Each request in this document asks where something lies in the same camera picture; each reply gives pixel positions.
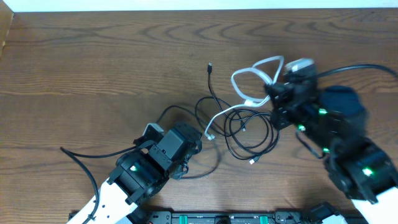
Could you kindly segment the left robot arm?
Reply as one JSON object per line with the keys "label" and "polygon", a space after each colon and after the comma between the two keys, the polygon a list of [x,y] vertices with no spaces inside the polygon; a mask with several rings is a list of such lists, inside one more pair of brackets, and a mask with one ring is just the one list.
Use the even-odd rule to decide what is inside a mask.
{"label": "left robot arm", "polygon": [[149,123],[135,148],[123,154],[98,193],[68,224],[144,223],[147,212],[139,207],[169,181],[188,172],[189,159],[201,151],[202,133],[185,122],[164,131]]}

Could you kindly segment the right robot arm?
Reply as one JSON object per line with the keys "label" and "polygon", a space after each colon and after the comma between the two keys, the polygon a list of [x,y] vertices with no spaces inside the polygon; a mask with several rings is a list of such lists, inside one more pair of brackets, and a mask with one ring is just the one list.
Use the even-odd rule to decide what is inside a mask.
{"label": "right robot arm", "polygon": [[277,129],[291,124],[322,154],[328,176],[368,223],[397,223],[397,169],[366,135],[367,112],[347,86],[317,87],[317,78],[265,85]]}

